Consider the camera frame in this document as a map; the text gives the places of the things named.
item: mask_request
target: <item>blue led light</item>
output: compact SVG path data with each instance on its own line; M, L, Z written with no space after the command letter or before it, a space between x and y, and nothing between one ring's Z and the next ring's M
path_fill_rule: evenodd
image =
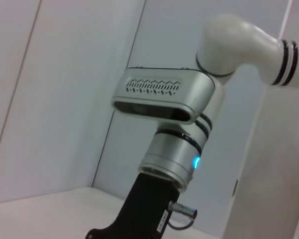
M193 167L194 167L194 168L197 168L198 163L199 163L199 160L200 160L200 157L199 157L199 156L197 156L197 157L194 158L194 161L193 161Z

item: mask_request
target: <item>robotic arm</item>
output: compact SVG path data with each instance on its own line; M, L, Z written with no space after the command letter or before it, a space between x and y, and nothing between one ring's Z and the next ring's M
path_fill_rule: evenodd
M197 210L177 199L199 163L224 99L223 85L238 66L255 65L269 85L299 88L299 44L275 39L236 16L222 15L207 25L196 62L197 69L125 71L113 106L155 119L158 128L118 217L108 228L89 231L87 239L160 239L172 212L195 219Z

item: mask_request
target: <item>white table surface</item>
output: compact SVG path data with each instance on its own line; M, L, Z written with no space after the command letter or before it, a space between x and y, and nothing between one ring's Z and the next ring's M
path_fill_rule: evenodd
M0 204L0 239L83 239L113 222L123 201L95 188ZM163 239L215 239L190 228L167 228Z

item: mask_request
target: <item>white panel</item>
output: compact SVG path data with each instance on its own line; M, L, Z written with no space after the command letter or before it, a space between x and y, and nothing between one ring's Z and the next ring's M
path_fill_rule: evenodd
M284 38L299 41L299 0ZM224 239L291 239L299 219L299 90L268 87Z
M109 226L123 201L95 188L0 204L0 239L82 239ZM164 239L216 239L190 228L167 228Z
M39 0L0 0L0 134Z
M148 0L129 66L196 67L202 26L222 12L236 13L278 36L287 2ZM182 203L198 209L195 226L218 237L263 90L264 85L251 66L241 67L226 85L225 102L203 150L202 163L180 197ZM95 187L126 197L154 132L154 122L131 120L115 113Z
M92 184L142 0L44 0L0 145L0 201Z

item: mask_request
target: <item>ventilation slots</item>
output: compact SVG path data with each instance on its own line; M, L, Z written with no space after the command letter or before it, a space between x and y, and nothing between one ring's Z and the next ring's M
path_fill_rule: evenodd
M132 79L126 85L126 91L132 94L172 96L180 88L180 81Z

